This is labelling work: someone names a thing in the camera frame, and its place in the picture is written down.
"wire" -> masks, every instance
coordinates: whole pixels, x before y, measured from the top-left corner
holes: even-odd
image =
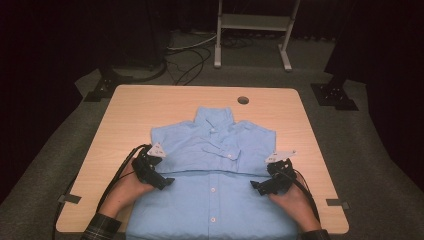
[[[118,171],[116,172],[115,176],[112,178],[112,180],[110,181],[109,185],[107,186],[107,188],[105,189],[105,191],[103,192],[102,197],[100,198],[99,204],[97,205],[97,209],[96,212],[99,211],[100,207],[102,206],[103,202],[105,201],[105,199],[107,198],[107,195],[109,194],[110,190],[113,188],[113,186],[115,185],[116,182],[118,182],[121,179],[121,174],[124,171],[124,168],[127,166],[128,162],[131,160],[131,158],[134,156],[134,154],[143,147],[146,147],[147,145],[140,145],[136,148],[134,148],[130,154],[127,156],[127,158],[124,160],[124,162],[121,164],[121,167],[119,167]]]
[[[178,47],[178,48],[171,48],[171,47],[168,47],[168,50],[171,50],[171,51],[178,51],[178,50],[186,50],[186,49],[195,48],[195,47],[201,46],[201,45],[203,45],[203,44],[206,44],[206,43],[208,43],[208,42],[210,42],[210,41],[214,40],[215,38],[216,38],[216,34],[215,34],[213,37],[211,37],[211,38],[209,38],[209,39],[207,39],[207,40],[201,41],[201,42],[196,43],[196,44],[193,44],[193,45],[191,45],[191,46]]]
[[[317,205],[315,203],[315,200],[312,196],[312,193],[309,191],[309,187],[305,187],[303,184],[301,184],[299,181],[297,181],[296,179],[292,178],[291,176],[287,175],[285,172],[281,171],[278,168],[275,168],[275,170],[278,173],[283,174],[286,178],[288,178],[290,181],[292,181],[292,183],[294,183],[302,192],[303,194],[305,194],[305,196],[308,198],[309,203],[311,205],[312,211],[314,212],[315,218],[318,220],[318,222],[320,222],[320,218],[319,218],[319,213],[318,213],[318,208]],[[306,180],[305,178],[302,176],[302,174],[300,174],[300,176],[302,177],[303,181],[306,184]]]
[[[241,49],[245,47],[250,47],[253,45],[253,40],[251,38],[242,38],[242,37],[224,37],[221,43],[221,46],[224,48],[231,49]]]
[[[183,53],[183,52],[192,52],[192,53],[194,53],[194,54],[196,54],[197,56],[199,56],[199,58],[201,59],[201,61],[199,62],[199,63],[197,63],[197,64],[195,64],[194,66],[192,66],[190,69],[188,69],[187,71],[185,71],[184,73],[183,73],[183,75],[181,75],[177,80],[175,80],[174,79],[174,77],[172,76],[172,74],[168,71],[168,73],[171,75],[171,78],[172,78],[172,80],[173,80],[173,85],[178,85],[178,84],[180,84],[180,83],[184,83],[183,85],[184,86],[187,86],[188,84],[190,84],[195,78],[197,78],[199,75],[200,75],[200,73],[202,72],[202,70],[203,70],[203,67],[204,67],[204,63],[205,63],[205,61],[207,60],[207,59],[209,59],[210,58],[210,56],[211,56],[211,51],[209,50],[209,49],[207,49],[207,48],[204,48],[204,47],[198,47],[197,49],[202,49],[202,50],[204,50],[204,51],[206,51],[207,52],[207,56],[206,57],[203,57],[202,56],[202,54],[200,54],[198,51],[196,51],[196,50],[194,50],[194,49],[186,49],[186,50],[180,50],[180,51],[175,51],[175,52],[170,52],[170,53],[168,53],[168,55],[169,56],[171,56],[171,55],[175,55],[175,54],[179,54],[179,53]],[[172,63],[172,62],[169,62],[168,61],[168,63],[169,64],[174,64],[174,65],[176,65],[177,66],[177,69],[179,70],[179,71],[182,71],[180,68],[179,68],[179,66],[178,66],[178,64],[175,64],[175,63]],[[192,78],[190,78],[190,79],[187,79],[187,80],[182,80],[185,76],[188,76],[188,74],[192,71],[192,70],[194,70],[196,67],[198,67],[198,66],[200,66],[200,69],[199,69],[199,71],[197,71],[197,73],[195,74],[195,76],[193,76]]]
[[[123,175],[123,176],[120,176],[118,180],[121,180],[122,178],[124,178],[124,177],[126,177],[126,176],[128,176],[128,175],[130,175],[130,174],[133,174],[133,173],[135,173],[135,171],[132,171],[132,172],[127,173],[127,174],[125,174],[125,175]]]

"hole in table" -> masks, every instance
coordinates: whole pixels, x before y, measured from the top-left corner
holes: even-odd
[[[237,99],[240,104],[246,105],[249,103],[249,98],[241,96]]]

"hand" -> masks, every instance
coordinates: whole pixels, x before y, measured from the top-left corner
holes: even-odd
[[[303,178],[297,174],[297,180],[303,183]],[[308,198],[295,184],[282,195],[269,194],[269,199],[283,208],[293,218],[304,232],[321,229],[321,224],[315,218]]]
[[[155,189],[150,184],[141,183],[132,167],[131,159],[121,174],[121,179],[115,184],[99,209],[99,213],[116,218],[119,211],[132,204],[137,198]]]

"black cable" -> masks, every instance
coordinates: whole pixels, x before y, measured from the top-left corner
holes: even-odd
[[[253,45],[253,40],[251,38],[244,38],[244,37],[223,37],[223,41],[221,42],[221,46],[224,48],[230,48],[230,49],[241,49],[250,47]]]
[[[315,218],[318,220],[318,222],[320,222],[318,208],[317,208],[315,200],[312,196],[312,193],[309,191],[309,187],[308,187],[308,189],[306,189],[306,187],[302,183],[297,181],[295,178],[290,177],[288,174],[286,174],[285,172],[281,171],[278,168],[275,168],[275,170],[276,170],[276,172],[283,174],[287,179],[289,179],[292,183],[294,183],[303,192],[303,194],[305,194],[306,198],[309,201],[309,204],[311,205],[311,208],[312,208],[312,211],[315,215]],[[302,175],[301,175],[301,177],[303,178],[303,181],[305,182],[305,184],[307,186],[306,179]]]
[[[302,175],[302,173],[300,173],[299,171],[297,171],[296,169],[293,169],[294,170],[294,172],[295,173],[298,173],[301,177],[302,177],[302,179],[303,179],[303,182],[305,183],[305,187],[306,187],[306,189],[310,192],[310,190],[309,190],[309,186],[308,186],[308,183],[306,182],[306,179],[305,179],[305,177]]]
[[[147,145],[140,145],[136,148],[134,148],[130,154],[127,156],[127,158],[124,160],[124,162],[121,164],[121,166],[119,167],[118,171],[116,172],[115,176],[112,178],[112,180],[110,181],[109,185],[106,187],[105,191],[103,192],[102,197],[100,198],[99,204],[97,205],[97,209],[96,212],[99,211],[100,207],[102,206],[103,202],[105,201],[105,199],[107,198],[110,190],[113,188],[113,186],[115,185],[116,182],[119,181],[119,179],[121,179],[121,174],[124,171],[125,167],[127,166],[128,162],[131,160],[131,158],[134,156],[134,154],[143,147],[146,147]]]
[[[206,51],[208,53],[208,55],[206,57],[203,57],[202,54],[200,54],[198,51],[196,51],[194,49],[202,49],[202,50]],[[200,57],[201,61],[199,63],[195,64],[193,67],[191,67],[187,71],[185,71],[184,74],[182,76],[180,76],[177,80],[174,80],[174,78],[172,77],[172,74],[168,71],[169,74],[171,75],[172,80],[173,80],[173,85],[178,85],[179,83],[184,83],[183,85],[186,86],[189,83],[191,83],[202,72],[205,61],[208,60],[210,58],[210,56],[211,56],[211,51],[209,49],[207,49],[207,48],[204,48],[204,47],[195,47],[195,48],[190,48],[190,49],[185,49],[185,50],[171,51],[171,52],[168,53],[168,55],[171,56],[171,55],[175,55],[175,54],[179,54],[179,53],[183,53],[183,52],[192,52],[192,53],[195,53],[197,56]],[[175,65],[177,66],[177,69],[179,71],[181,71],[181,69],[179,68],[179,66],[177,64],[175,64]],[[196,75],[194,77],[192,77],[189,80],[184,80],[184,81],[182,80],[184,76],[186,76],[187,74],[189,74],[193,69],[195,69],[199,65],[201,65],[201,67],[200,67],[199,71],[196,73]]]
[[[169,64],[175,65],[175,67],[177,68],[178,71],[180,72],[185,72],[186,70],[181,69],[180,66],[177,63],[171,62],[171,61],[166,61]]]
[[[121,180],[121,179],[123,179],[124,177],[126,177],[126,176],[128,176],[128,175],[131,175],[131,174],[133,174],[133,173],[135,173],[135,171],[132,171],[132,172],[130,172],[130,173],[127,173],[127,174],[125,174],[125,175],[123,175],[123,176],[119,177],[119,180]]]

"table top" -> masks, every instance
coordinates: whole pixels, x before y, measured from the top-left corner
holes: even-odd
[[[248,99],[239,103],[240,97]],[[235,122],[248,120],[277,133],[276,150],[296,150],[293,167],[306,178],[321,218],[329,233],[349,229],[299,94],[294,89],[246,87],[194,87],[120,85],[114,92],[70,194],[78,204],[66,202],[56,228],[60,232],[83,232],[97,204],[131,150],[151,142],[152,127],[194,120],[199,106],[230,107]],[[118,216],[124,232],[132,206]]]

